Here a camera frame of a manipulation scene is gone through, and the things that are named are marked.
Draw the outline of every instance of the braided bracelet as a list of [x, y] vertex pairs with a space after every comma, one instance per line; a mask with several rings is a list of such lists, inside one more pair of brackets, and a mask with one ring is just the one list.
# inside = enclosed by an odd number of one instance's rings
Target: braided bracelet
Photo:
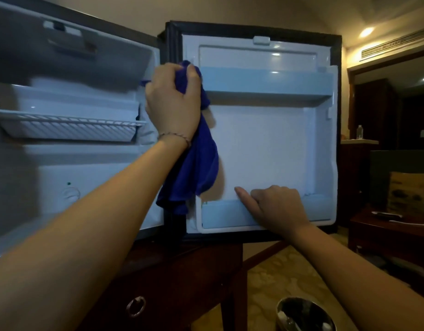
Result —
[[168, 135], [168, 134], [173, 134], [174, 136], [178, 136], [178, 137], [184, 138], [184, 140], [186, 140], [186, 143], [187, 143], [187, 148], [190, 148], [190, 147], [191, 147], [192, 143], [190, 142], [190, 139], [189, 139], [189, 138], [187, 138], [187, 137], [186, 137], [185, 135], [183, 135], [183, 134], [177, 134], [177, 133], [175, 133], [175, 132], [163, 132], [163, 133], [160, 133], [160, 134], [159, 134], [159, 136], [158, 136], [158, 139], [160, 139], [160, 138], [162, 138], [163, 136], [166, 136], [166, 135]]

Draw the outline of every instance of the air conditioning vent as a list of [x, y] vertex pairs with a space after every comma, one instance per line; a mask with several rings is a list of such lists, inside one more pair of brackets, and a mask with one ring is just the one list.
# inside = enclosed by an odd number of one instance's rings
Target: air conditioning vent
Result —
[[372, 48], [362, 50], [361, 58], [366, 59], [371, 56], [381, 55], [389, 51], [400, 49], [405, 45], [416, 43], [422, 39], [424, 39], [424, 29], [416, 31], [415, 33], [410, 33], [409, 35], [393, 39], [389, 42], [376, 45]]

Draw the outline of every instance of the wire shelf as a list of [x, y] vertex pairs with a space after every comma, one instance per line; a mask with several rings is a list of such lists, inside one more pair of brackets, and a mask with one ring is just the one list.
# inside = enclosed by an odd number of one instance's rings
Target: wire shelf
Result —
[[0, 109], [0, 124], [14, 138], [130, 142], [143, 121], [36, 114]]

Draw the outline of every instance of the drawer ring pull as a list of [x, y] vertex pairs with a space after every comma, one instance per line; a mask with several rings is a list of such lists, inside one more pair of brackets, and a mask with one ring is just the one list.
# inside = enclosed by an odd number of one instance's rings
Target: drawer ring pull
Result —
[[[138, 311], [135, 314], [131, 313], [131, 311], [130, 311], [131, 306], [134, 302], [137, 302], [137, 303], [143, 302], [143, 306], [141, 307], [140, 311]], [[129, 315], [129, 317], [136, 318], [137, 316], [139, 316], [143, 312], [145, 306], [146, 306], [146, 300], [144, 299], [144, 297], [138, 296], [138, 297], [134, 298], [132, 301], [129, 302], [129, 304], [126, 307], [126, 311]]]

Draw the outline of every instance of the cleaning rag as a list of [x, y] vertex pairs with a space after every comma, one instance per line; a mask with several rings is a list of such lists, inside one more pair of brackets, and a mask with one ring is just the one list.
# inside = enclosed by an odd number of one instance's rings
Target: cleaning rag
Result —
[[[189, 61], [184, 60], [181, 63], [183, 68], [175, 73], [175, 87], [183, 94], [186, 93], [186, 72], [189, 64]], [[199, 68], [195, 69], [201, 77]], [[145, 86], [148, 82], [142, 81], [141, 84]], [[210, 101], [201, 86], [201, 110], [209, 105]], [[212, 187], [218, 174], [218, 163], [216, 144], [202, 114], [198, 129], [192, 138], [192, 146], [181, 155], [169, 172], [157, 197], [157, 205], [173, 214], [187, 214], [186, 201]]]

